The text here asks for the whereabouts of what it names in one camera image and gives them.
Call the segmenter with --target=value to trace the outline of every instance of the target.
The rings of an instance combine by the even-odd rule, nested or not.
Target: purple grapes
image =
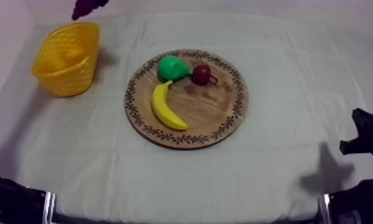
[[[108,0],[77,0],[72,19],[77,20],[80,17],[86,16],[93,10],[105,6],[107,3]]]

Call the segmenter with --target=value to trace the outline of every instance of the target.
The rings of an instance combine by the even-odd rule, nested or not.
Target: decorative leaf border
[[[161,129],[155,129],[151,125],[145,124],[143,118],[139,114],[138,107],[133,104],[135,101],[135,85],[136,82],[144,77],[146,73],[148,73],[155,64],[157,64],[164,56],[167,55],[174,55],[174,56],[182,56],[182,57],[189,57],[189,58],[196,58],[196,59],[206,59],[207,61],[214,63],[216,66],[221,67],[223,70],[227,71],[229,74],[232,75],[232,81],[235,84],[235,89],[237,90],[237,97],[234,101],[232,106],[232,115],[228,116],[225,123],[221,123],[216,131],[212,132],[211,135],[182,135],[182,136],[174,136],[172,133],[168,134],[165,133]],[[152,136],[160,140],[165,141],[172,141],[176,145],[180,143],[187,143],[187,144],[204,144],[205,142],[209,142],[209,139],[214,141],[218,140],[219,138],[223,137],[226,133],[226,130],[230,129],[235,125],[235,120],[242,116],[242,108],[244,106],[243,99],[245,98],[244,93],[244,85],[243,79],[238,71],[232,68],[228,63],[224,62],[222,59],[210,55],[205,51],[188,51],[188,50],[177,50],[177,51],[170,51],[164,54],[161,54],[158,57],[150,59],[148,62],[144,64],[142,69],[135,73],[131,80],[128,83],[128,87],[125,93],[125,109],[128,114],[133,118],[133,123],[139,127],[142,127],[142,131],[146,132]]]

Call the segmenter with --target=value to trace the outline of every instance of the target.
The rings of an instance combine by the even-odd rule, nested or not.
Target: table
[[[370,155],[342,156],[354,108],[373,113],[373,36],[237,14],[141,14],[100,25],[94,82],[52,96],[30,67],[55,26],[33,31],[0,92],[0,175],[58,195],[93,220],[234,223],[300,219],[316,197],[373,178]],[[153,145],[123,97],[145,61],[173,49],[220,55],[244,76],[249,109],[225,141],[198,151]]]

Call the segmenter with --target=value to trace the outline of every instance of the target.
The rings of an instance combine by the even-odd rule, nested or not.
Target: white wall
[[[0,0],[0,88],[32,27],[32,18],[22,1]]]
[[[75,0],[24,0],[38,26],[70,21]],[[373,33],[373,0],[111,0],[88,18],[133,13],[226,12],[314,20]]]

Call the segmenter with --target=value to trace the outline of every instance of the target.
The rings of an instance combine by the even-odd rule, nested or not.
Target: toy banana
[[[152,108],[159,120],[167,127],[174,130],[186,130],[188,125],[181,120],[168,106],[166,103],[166,96],[169,90],[169,85],[173,81],[167,81],[166,83],[159,84],[153,91],[152,97]]]

